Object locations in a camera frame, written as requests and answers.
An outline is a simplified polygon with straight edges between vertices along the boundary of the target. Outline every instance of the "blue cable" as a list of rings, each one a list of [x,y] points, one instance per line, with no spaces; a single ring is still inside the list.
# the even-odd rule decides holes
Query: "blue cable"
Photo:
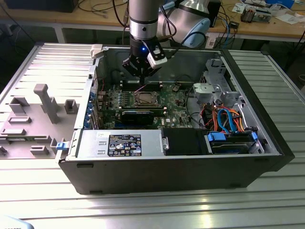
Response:
[[[223,20],[225,22],[225,25],[227,26],[227,32],[228,32],[227,37],[225,38],[225,41],[224,41],[224,46],[223,46],[223,48],[225,48],[225,46],[227,45],[229,36],[230,36],[230,30],[229,30],[229,25],[228,25],[227,21],[223,18],[221,18],[221,20]]]
[[[221,124],[220,114],[221,114],[223,111],[226,111],[227,114],[228,114],[228,119],[229,119],[229,124],[230,124],[231,130],[232,130],[233,132],[237,131],[237,129],[236,129],[236,127],[234,126],[234,123],[233,123],[232,115],[231,115],[231,113],[230,113],[227,109],[221,109],[221,110],[218,112],[217,121],[218,121],[218,125],[220,126],[220,128],[222,128],[227,134],[229,134],[229,131]]]

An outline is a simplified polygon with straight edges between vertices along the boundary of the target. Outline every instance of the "motherboard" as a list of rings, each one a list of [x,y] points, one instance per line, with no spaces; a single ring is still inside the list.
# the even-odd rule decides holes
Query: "motherboard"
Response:
[[[161,129],[192,127],[185,108],[185,90],[162,84],[138,91],[113,85],[99,92],[98,110],[101,129]]]

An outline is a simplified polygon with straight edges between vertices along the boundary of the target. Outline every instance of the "screw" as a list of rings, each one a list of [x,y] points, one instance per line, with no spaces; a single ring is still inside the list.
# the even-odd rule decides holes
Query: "screw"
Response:
[[[168,145],[167,144],[163,144],[163,149],[164,150],[168,150],[169,149]]]

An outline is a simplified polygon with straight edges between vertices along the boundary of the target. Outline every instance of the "green circuit board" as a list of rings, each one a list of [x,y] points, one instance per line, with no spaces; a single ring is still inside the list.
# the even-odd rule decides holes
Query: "green circuit board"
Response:
[[[102,119],[101,128],[125,129],[120,123],[119,117],[122,112],[130,110],[153,112],[154,121],[152,125],[128,126],[126,129],[191,128],[192,125],[185,109],[184,90],[173,93],[173,87],[174,84],[164,84],[159,92],[146,92],[143,89],[139,92],[142,97],[137,97],[135,96],[137,93],[123,92],[118,85],[114,85],[106,91],[106,99],[99,107],[99,115]]]

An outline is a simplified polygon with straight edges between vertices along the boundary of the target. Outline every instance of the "power supply label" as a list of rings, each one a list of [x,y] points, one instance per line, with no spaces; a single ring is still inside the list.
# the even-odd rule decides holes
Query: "power supply label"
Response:
[[[142,156],[141,135],[110,135],[108,156]]]

